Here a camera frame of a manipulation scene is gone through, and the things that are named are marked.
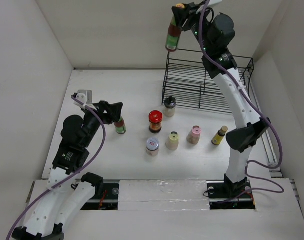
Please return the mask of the small yellow oil bottle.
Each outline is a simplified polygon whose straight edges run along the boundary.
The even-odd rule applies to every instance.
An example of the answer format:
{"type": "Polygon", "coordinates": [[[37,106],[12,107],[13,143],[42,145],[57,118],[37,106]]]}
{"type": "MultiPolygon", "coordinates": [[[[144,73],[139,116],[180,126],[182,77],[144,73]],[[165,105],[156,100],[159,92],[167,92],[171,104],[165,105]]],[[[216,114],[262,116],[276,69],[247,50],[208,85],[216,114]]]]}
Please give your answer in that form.
{"type": "Polygon", "coordinates": [[[227,126],[222,126],[217,133],[213,136],[211,143],[215,146],[218,146],[221,141],[223,140],[224,136],[226,135],[226,132],[228,131],[227,126]]]}

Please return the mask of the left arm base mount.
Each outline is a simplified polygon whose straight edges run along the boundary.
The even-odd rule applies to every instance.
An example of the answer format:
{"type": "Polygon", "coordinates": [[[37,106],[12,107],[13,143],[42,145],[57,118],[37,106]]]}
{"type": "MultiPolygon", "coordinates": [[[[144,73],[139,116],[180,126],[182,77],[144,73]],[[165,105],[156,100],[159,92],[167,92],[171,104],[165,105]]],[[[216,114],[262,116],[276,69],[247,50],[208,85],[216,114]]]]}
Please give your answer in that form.
{"type": "Polygon", "coordinates": [[[104,180],[103,189],[88,200],[82,211],[114,211],[118,210],[119,181],[104,180]]]}

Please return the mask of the red lid chili jar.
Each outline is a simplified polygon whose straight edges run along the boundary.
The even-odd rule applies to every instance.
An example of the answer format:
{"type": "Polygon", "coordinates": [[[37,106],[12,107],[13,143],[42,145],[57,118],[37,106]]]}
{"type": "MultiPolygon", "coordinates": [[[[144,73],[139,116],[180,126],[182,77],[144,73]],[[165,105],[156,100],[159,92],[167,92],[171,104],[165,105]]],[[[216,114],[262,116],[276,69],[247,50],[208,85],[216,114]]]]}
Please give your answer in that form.
{"type": "Polygon", "coordinates": [[[161,122],[163,119],[163,115],[160,111],[158,110],[153,110],[149,113],[148,115],[148,120],[149,120],[149,130],[156,134],[161,131],[161,122]]]}

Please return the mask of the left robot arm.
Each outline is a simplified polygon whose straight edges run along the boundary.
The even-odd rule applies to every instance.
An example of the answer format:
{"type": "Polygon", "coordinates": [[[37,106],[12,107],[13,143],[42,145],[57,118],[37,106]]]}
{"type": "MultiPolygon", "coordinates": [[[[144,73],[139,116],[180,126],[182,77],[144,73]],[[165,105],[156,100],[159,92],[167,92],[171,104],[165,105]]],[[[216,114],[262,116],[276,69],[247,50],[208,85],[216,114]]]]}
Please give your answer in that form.
{"type": "Polygon", "coordinates": [[[85,203],[103,194],[103,178],[86,173],[79,184],[74,182],[92,161],[87,160],[92,139],[99,129],[106,138],[105,125],[117,123],[123,104],[106,101],[90,104],[71,97],[79,104],[84,116],[70,115],[63,122],[61,143],[52,162],[46,190],[26,207],[36,206],[30,219],[23,225],[14,224],[7,239],[61,240],[85,203]]]}

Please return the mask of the yellow cap chili sauce bottle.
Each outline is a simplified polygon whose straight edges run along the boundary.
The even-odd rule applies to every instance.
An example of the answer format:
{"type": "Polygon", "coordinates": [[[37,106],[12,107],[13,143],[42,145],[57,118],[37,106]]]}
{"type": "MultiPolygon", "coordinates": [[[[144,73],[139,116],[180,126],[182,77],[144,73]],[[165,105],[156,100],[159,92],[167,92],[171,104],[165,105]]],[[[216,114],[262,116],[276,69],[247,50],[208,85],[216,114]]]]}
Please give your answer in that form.
{"type": "Polygon", "coordinates": [[[175,19],[172,16],[169,27],[168,27],[168,32],[167,32],[167,37],[166,37],[166,42],[165,42],[165,49],[168,52],[175,52],[179,43],[181,31],[176,27],[175,25],[175,19]]]}

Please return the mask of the green label sauce bottle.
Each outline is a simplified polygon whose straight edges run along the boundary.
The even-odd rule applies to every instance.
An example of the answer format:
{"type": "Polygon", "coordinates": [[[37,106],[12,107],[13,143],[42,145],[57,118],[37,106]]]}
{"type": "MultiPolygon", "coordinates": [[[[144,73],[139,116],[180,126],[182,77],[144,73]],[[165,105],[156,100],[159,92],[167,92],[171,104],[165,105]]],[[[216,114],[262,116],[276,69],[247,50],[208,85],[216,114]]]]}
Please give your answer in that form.
{"type": "Polygon", "coordinates": [[[120,117],[118,122],[114,123],[114,127],[117,134],[122,135],[126,133],[126,125],[122,117],[120,117]]]}

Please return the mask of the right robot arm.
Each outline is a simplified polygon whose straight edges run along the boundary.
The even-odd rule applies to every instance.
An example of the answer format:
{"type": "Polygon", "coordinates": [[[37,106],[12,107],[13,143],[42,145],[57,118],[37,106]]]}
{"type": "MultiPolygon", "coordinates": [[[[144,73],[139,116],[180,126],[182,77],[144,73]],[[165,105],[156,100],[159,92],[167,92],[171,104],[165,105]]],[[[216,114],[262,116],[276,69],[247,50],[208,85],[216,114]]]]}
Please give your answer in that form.
{"type": "Polygon", "coordinates": [[[245,169],[252,147],[268,126],[251,106],[237,64],[228,50],[228,44],[235,36],[234,23],[223,13],[207,20],[212,4],[211,0],[199,4],[179,3],[171,10],[179,31],[192,31],[198,41],[203,52],[203,66],[221,90],[234,117],[236,128],[226,134],[230,157],[224,182],[221,187],[213,189],[214,194],[221,193],[223,199],[231,199],[245,191],[245,169]]]}

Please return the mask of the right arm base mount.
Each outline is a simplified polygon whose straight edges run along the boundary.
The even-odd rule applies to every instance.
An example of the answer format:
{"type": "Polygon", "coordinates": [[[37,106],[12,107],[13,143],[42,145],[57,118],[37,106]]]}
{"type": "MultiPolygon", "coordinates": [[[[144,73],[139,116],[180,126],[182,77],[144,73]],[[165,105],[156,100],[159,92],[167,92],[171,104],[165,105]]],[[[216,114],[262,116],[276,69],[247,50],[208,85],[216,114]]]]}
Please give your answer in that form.
{"type": "Polygon", "coordinates": [[[245,193],[250,187],[248,180],[236,189],[229,188],[223,180],[206,181],[203,196],[209,200],[210,210],[255,210],[254,198],[251,193],[245,193]]]}

